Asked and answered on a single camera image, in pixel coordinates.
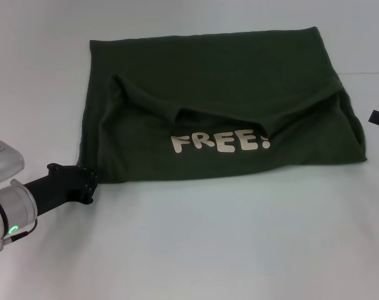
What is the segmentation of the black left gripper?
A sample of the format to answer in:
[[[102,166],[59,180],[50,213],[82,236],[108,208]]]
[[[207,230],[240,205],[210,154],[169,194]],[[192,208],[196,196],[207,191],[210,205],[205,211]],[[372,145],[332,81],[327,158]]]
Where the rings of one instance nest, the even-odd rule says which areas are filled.
[[[93,194],[98,186],[95,171],[56,163],[48,164],[47,168],[47,176],[24,185],[34,198],[38,216],[68,202],[84,205],[93,202]]]

